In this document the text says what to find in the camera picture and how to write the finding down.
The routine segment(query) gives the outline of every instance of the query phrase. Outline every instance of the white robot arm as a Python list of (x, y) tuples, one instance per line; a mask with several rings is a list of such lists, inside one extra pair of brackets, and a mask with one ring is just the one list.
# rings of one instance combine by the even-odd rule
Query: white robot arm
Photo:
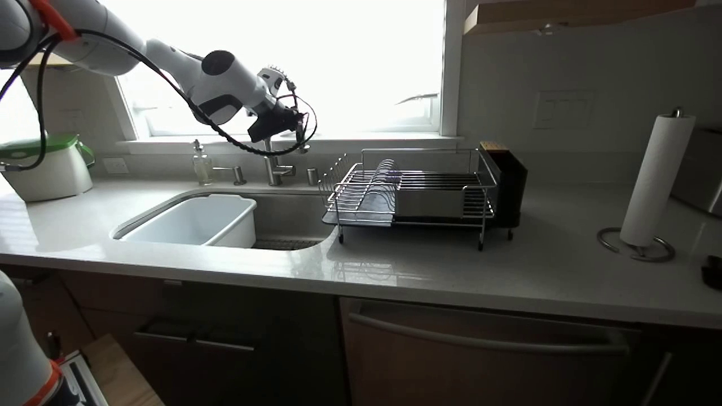
[(213, 124), (247, 109), (258, 117), (249, 128), (252, 143), (302, 127), (295, 109), (278, 103), (278, 75), (255, 77), (223, 50), (198, 58), (160, 41), (144, 44), (98, 0), (0, 0), (0, 68), (34, 55), (51, 31), (65, 39), (57, 55), (99, 75), (124, 75), (137, 57), (157, 64)]
[[(99, 75), (117, 77), (137, 58), (154, 61), (201, 110), (194, 112), (204, 124), (223, 124), (247, 109), (258, 116), (249, 128), (255, 143), (282, 132), (299, 135), (302, 127), (295, 107), (282, 107), (275, 97), (287, 82), (280, 71), (255, 77), (231, 53), (196, 58), (159, 41), (144, 44), (98, 0), (0, 0), (0, 68), (27, 61), (48, 35), (63, 37), (57, 55)], [(30, 332), (18, 291), (0, 271), (0, 405), (27, 405), (43, 395), (57, 374), (53, 365)]]

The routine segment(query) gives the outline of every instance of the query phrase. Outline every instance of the white plastic basin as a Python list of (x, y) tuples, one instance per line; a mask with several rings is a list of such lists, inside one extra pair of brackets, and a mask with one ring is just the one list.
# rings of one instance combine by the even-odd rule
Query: white plastic basin
[(122, 225), (116, 239), (251, 249), (252, 212), (255, 202), (240, 195), (179, 197)]

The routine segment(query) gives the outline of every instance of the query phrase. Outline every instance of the window sill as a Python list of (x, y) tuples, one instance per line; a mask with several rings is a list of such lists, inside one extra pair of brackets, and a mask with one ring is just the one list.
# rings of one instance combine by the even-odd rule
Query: window sill
[[(126, 154), (188, 154), (192, 152), (194, 138), (148, 138), (148, 141), (122, 141), (117, 143), (117, 150)], [(238, 152), (233, 145), (228, 145), (223, 138), (198, 138), (206, 147), (214, 152)], [(290, 147), (294, 138), (274, 138), (274, 145)], [(460, 145), (463, 138), (449, 138), (437, 133), (329, 133), (329, 135), (316, 135), (312, 141), (312, 152), (348, 152), (348, 150), (387, 150), (387, 147), (410, 147), (410, 150), (443, 150)]]

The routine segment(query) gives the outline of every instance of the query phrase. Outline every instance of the paper towel roll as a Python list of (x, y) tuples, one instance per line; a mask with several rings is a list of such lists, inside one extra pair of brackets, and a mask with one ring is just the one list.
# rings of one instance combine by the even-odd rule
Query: paper towel roll
[(695, 117), (656, 117), (642, 163), (621, 239), (629, 247), (652, 247), (664, 207), (670, 198)]

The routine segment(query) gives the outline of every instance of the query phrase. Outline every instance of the window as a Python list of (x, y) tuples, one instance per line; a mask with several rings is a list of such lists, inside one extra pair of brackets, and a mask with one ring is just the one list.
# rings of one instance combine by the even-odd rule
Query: window
[[(11, 71), (0, 71), (0, 88), (10, 80)], [(10, 88), (5, 100), (0, 100), (0, 147), (22, 141), (39, 141), (39, 112), (32, 103), (22, 80)]]
[[(206, 55), (231, 50), (251, 72), (282, 68), (313, 103), (321, 135), (437, 133), (445, 68), (445, 0), (104, 0), (143, 39)], [(154, 72), (119, 77), (149, 135), (204, 135), (188, 107)], [(245, 135), (240, 112), (225, 132)]]

